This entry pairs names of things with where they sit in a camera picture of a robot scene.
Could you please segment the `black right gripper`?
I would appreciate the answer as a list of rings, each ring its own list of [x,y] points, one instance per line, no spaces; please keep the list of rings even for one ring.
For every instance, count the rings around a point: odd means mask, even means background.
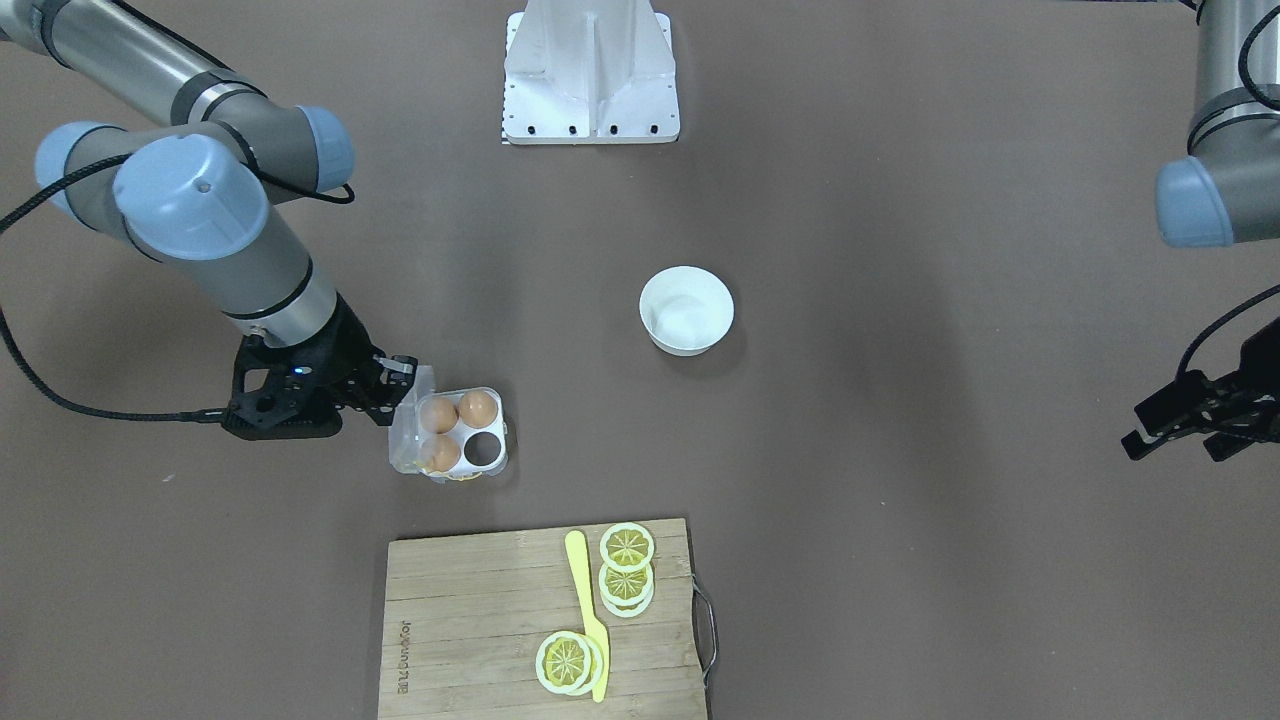
[[[329,322],[300,345],[270,348],[256,336],[241,341],[220,425],[247,441],[326,438],[342,429],[340,410],[351,407],[390,427],[403,400],[390,397],[390,386],[412,386],[417,369],[416,357],[387,357],[338,299]]]

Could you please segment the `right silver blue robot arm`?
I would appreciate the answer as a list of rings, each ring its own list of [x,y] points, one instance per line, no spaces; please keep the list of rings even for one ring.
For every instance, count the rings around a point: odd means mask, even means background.
[[[348,204],[355,149],[328,109],[285,108],[200,46],[124,1],[5,1],[3,40],[51,58],[156,123],[148,132],[73,122],[38,146],[44,202],[195,282],[238,329],[229,398],[218,407],[123,413],[70,401],[3,342],[46,398],[115,421],[218,424],[236,437],[334,436],[347,407],[389,427],[417,361],[376,347],[278,211]]]

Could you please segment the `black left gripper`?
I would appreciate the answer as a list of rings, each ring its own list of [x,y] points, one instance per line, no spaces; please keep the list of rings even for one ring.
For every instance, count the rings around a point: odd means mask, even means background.
[[[1135,406],[1137,428],[1121,438],[1132,461],[1161,448],[1166,441],[1207,434],[1203,447],[1222,462],[1251,447],[1251,441],[1277,439],[1277,322],[1240,347],[1239,368],[1216,380],[1188,370]]]

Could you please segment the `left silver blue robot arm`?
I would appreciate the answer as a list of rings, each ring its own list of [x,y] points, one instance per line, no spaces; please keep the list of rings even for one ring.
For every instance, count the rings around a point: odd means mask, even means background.
[[[1277,4],[1198,1],[1196,113],[1185,156],[1156,177],[1160,234],[1174,249],[1228,249],[1279,234]],[[1247,338],[1234,372],[1211,379],[1192,366],[1201,345],[1272,299],[1265,290],[1208,324],[1183,352],[1172,380],[1135,406],[1123,438],[1132,460],[1202,436],[1217,462],[1277,442],[1279,324]]]

